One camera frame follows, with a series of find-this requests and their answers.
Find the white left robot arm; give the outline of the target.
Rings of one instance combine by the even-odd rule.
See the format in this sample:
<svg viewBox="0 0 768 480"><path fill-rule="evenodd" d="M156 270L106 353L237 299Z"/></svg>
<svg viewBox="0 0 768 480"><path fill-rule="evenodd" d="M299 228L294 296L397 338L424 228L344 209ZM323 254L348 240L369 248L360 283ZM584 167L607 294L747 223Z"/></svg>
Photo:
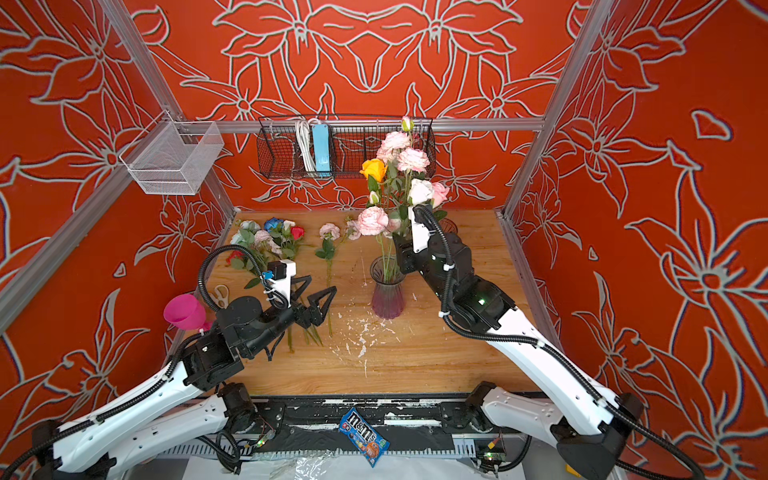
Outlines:
<svg viewBox="0 0 768 480"><path fill-rule="evenodd" d="M307 295L309 275L298 276L291 260L258 271L269 306L251 296L219 306L206 287L209 265L226 252L251 252L239 245L212 250L203 260L197 289L216 319L209 330L185 338L156 374L126 394L70 422L46 421L33 444L2 476L36 460L38 479L113 479L123 471L188 440L250 426L256 409L247 388L231 382L259 354L272 358L292 325L321 325L337 289Z"/></svg>

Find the pink rose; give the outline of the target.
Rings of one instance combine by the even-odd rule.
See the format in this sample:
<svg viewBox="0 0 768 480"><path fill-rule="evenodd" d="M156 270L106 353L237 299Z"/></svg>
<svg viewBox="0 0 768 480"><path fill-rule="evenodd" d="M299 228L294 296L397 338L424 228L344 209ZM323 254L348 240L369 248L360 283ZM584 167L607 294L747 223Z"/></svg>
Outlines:
<svg viewBox="0 0 768 480"><path fill-rule="evenodd" d="M433 182L432 188L432 207L437 209L448 199L450 189L441 182Z"/></svg>

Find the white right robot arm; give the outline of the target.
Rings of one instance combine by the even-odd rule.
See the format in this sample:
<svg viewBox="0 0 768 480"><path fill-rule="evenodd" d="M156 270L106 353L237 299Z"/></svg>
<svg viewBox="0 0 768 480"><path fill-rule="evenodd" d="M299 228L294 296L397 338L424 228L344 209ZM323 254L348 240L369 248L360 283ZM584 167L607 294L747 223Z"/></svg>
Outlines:
<svg viewBox="0 0 768 480"><path fill-rule="evenodd" d="M640 422L643 405L630 393L617 394L584 373L527 319L509 295L476 275L470 249L439 225L431 206L408 210L410 240L396 239L403 273L417 272L440 301L441 320L454 333L485 342L511 360L545 394L531 399L484 383L477 387L482 414L555 448L585 479L605 479L616 468L658 479L660 473L622 460L638 434L684 465L692 479L701 467L680 448Z"/></svg>

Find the white cream rose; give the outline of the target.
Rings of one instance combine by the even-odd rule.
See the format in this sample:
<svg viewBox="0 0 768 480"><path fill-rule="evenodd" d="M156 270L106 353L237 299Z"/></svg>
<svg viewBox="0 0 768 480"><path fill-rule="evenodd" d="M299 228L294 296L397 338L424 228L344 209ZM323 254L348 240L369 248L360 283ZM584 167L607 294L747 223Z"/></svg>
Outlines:
<svg viewBox="0 0 768 480"><path fill-rule="evenodd" d="M432 182L418 178L411 180L408 192L408 200L411 206L428 204L433 207L435 205L434 196L435 189Z"/></svg>

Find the purple glass vase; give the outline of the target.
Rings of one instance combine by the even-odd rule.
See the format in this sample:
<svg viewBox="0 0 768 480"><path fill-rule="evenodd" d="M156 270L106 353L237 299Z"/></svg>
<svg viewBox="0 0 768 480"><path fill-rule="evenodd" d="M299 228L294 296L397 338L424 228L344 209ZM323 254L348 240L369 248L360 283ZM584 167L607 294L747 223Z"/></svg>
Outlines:
<svg viewBox="0 0 768 480"><path fill-rule="evenodd" d="M376 258L370 266L370 274L375 282L371 300L373 312L385 320L399 317L405 310L405 275L396 259L392 256Z"/></svg>

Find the orange yellow rose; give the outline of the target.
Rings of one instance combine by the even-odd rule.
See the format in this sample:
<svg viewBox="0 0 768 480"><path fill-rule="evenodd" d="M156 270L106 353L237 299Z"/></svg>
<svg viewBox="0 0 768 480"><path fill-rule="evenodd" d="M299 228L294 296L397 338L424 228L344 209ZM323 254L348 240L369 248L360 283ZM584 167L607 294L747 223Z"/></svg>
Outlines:
<svg viewBox="0 0 768 480"><path fill-rule="evenodd" d="M367 182L368 194L371 190L377 190L382 198L381 182L385 179L386 172L387 166L382 160L371 159L363 163L360 173Z"/></svg>

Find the brown glass vase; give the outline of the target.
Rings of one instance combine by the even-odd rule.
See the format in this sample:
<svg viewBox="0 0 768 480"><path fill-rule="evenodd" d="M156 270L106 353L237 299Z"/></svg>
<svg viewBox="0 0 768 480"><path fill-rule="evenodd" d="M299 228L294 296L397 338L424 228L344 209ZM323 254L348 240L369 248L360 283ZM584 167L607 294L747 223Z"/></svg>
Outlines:
<svg viewBox="0 0 768 480"><path fill-rule="evenodd" d="M457 234L458 233L458 226L457 226L457 224L454 221L452 221L452 220L450 220L448 218L441 219L439 221L439 226L440 226L440 228L442 229L442 231L445 234L449 234L449 233Z"/></svg>

